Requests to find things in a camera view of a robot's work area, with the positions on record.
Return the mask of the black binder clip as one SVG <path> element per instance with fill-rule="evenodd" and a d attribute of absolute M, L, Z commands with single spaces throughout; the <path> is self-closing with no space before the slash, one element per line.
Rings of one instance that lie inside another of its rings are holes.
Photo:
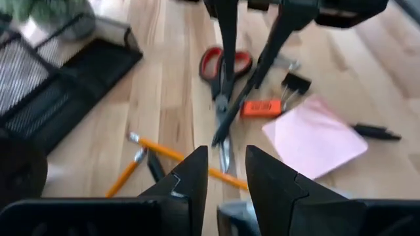
<path fill-rule="evenodd" d="M 298 76 L 294 73 L 288 73 L 281 83 L 282 96 L 280 100 L 282 101 L 282 111 L 287 109 L 287 103 L 290 99 L 295 96 L 305 95 L 311 84 L 312 81 L 307 78 Z"/>

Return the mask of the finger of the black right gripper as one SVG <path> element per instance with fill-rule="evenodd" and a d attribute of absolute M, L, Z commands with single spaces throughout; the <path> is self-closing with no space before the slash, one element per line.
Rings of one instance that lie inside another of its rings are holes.
<path fill-rule="evenodd" d="M 234 87 L 238 1 L 214 0 L 213 3 L 219 21 L 224 50 L 224 88 L 222 91 L 227 98 L 230 98 Z"/>
<path fill-rule="evenodd" d="M 288 37 L 303 29 L 318 15 L 318 0 L 283 0 L 271 27 L 260 61 L 254 71 L 255 87 L 260 87 Z"/>

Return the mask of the green artificial potted plant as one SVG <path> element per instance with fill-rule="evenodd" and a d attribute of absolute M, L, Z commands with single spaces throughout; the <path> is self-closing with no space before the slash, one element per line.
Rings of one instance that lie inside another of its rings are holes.
<path fill-rule="evenodd" d="M 89 0 L 0 0 L 0 12 L 19 23 L 32 19 L 37 26 L 52 34 L 80 14 L 86 14 L 65 29 L 58 38 L 78 41 L 90 36 L 96 28 L 95 12 Z"/>

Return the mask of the black desk lamp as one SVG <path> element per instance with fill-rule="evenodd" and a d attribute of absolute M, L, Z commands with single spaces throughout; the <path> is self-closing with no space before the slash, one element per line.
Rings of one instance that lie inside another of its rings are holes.
<path fill-rule="evenodd" d="M 29 140 L 0 136 L 0 210 L 22 199 L 39 198 L 47 173 L 42 149 Z"/>

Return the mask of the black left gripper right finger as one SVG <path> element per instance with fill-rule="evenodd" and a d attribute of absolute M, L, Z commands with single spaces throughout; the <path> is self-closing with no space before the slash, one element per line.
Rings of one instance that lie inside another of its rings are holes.
<path fill-rule="evenodd" d="M 349 199 L 254 145 L 245 167 L 262 236 L 420 236 L 420 200 Z"/>

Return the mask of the black mesh desk organizer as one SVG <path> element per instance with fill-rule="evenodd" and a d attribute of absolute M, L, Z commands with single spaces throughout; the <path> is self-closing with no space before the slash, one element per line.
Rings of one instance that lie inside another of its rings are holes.
<path fill-rule="evenodd" d="M 50 153 L 142 57 L 110 18 L 80 13 L 32 45 L 0 14 L 0 138 Z"/>

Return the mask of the thin black pen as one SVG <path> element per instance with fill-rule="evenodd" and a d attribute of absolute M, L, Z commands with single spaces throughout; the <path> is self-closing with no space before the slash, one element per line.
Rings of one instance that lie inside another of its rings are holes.
<path fill-rule="evenodd" d="M 147 165 L 155 183 L 158 183 L 165 177 L 165 171 L 154 151 L 148 152 Z"/>

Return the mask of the long black pen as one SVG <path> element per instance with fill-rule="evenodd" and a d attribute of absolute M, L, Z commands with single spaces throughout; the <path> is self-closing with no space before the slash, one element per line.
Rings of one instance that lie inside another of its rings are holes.
<path fill-rule="evenodd" d="M 233 103 L 232 107 L 227 111 L 227 113 L 223 117 L 222 122 L 213 137 L 213 141 L 211 143 L 212 147 L 215 147 L 217 144 L 223 142 L 228 136 L 230 125 L 232 124 L 237 113 L 239 112 L 240 108 L 245 102 L 245 99 L 247 98 L 248 94 L 255 86 L 257 80 L 256 74 L 256 71 L 254 71 L 252 76 L 248 79 L 247 83 L 245 84 L 243 90 L 238 95 L 236 101 Z"/>

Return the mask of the pink sticky note pad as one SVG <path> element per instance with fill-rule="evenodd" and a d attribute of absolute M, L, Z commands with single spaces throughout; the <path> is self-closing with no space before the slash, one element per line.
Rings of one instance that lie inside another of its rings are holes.
<path fill-rule="evenodd" d="M 368 143 L 318 95 L 265 124 L 262 131 L 283 163 L 311 180 L 368 150 Z"/>

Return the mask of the yellow pencil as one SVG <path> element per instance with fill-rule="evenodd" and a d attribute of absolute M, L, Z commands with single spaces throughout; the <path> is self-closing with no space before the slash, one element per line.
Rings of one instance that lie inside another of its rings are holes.
<path fill-rule="evenodd" d="M 112 187 L 107 191 L 106 193 L 107 198 L 113 197 L 124 186 L 124 184 L 129 179 L 131 174 L 135 171 L 135 169 L 139 166 L 139 164 L 145 158 L 146 154 L 147 154 L 147 149 L 144 147 L 140 148 L 135 153 L 133 161 L 129 163 L 127 168 L 122 172 L 122 174 L 115 181 Z"/>
<path fill-rule="evenodd" d="M 128 140 L 130 140 L 133 143 L 136 143 L 140 146 L 144 146 L 152 151 L 155 151 L 159 154 L 163 154 L 165 156 L 168 156 L 168 158 L 173 159 L 175 161 L 181 162 L 184 160 L 184 156 L 179 153 L 176 152 L 175 150 L 162 146 L 158 143 L 155 143 L 153 141 L 147 140 L 145 138 L 142 138 L 140 135 L 134 133 L 134 132 L 128 132 L 127 133 L 127 138 Z M 210 176 L 219 179 L 221 181 L 223 181 L 226 184 L 230 184 L 231 186 L 234 186 L 236 188 L 242 189 L 244 191 L 248 191 L 248 186 L 247 183 L 243 180 L 240 180 L 232 175 L 229 174 L 225 174 L 222 173 L 221 171 L 213 168 L 213 167 L 209 167 L 208 168 L 208 173 Z"/>

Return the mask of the orange eraser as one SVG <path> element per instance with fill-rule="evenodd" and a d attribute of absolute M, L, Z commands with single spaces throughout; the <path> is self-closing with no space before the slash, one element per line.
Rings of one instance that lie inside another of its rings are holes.
<path fill-rule="evenodd" d="M 277 117 L 282 113 L 281 100 L 247 100 L 243 104 L 242 117 Z"/>

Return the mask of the red-handled scissors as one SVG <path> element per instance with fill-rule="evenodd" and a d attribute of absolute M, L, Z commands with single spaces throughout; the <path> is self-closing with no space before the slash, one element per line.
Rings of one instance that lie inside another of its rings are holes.
<path fill-rule="evenodd" d="M 206 82 L 211 89 L 212 101 L 215 104 L 215 116 L 217 128 L 219 129 L 228 115 L 228 106 L 237 80 L 244 77 L 252 68 L 252 55 L 246 50 L 236 51 L 234 57 L 234 77 L 227 79 L 225 76 L 224 50 L 215 46 L 208 48 L 201 56 L 199 62 L 199 77 Z M 229 134 L 222 137 L 216 134 L 213 137 L 212 146 L 219 146 L 220 169 L 223 173 L 228 173 L 230 161 L 233 156 L 231 150 L 232 141 Z"/>

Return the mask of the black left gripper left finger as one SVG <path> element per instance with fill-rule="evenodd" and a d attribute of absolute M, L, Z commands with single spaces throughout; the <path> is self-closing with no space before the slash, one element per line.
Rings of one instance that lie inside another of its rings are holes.
<path fill-rule="evenodd" d="M 207 175 L 200 146 L 136 197 L 17 201 L 0 212 L 0 236 L 200 236 Z"/>

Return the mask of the short black marker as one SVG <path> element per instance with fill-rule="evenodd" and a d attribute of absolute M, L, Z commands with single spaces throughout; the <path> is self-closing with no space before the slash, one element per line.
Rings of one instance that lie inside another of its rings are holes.
<path fill-rule="evenodd" d="M 352 126 L 353 129 L 361 136 L 373 138 L 377 140 L 392 140 L 399 141 L 402 137 L 399 134 L 395 134 L 386 127 L 377 127 L 373 125 L 366 125 L 357 123 Z"/>

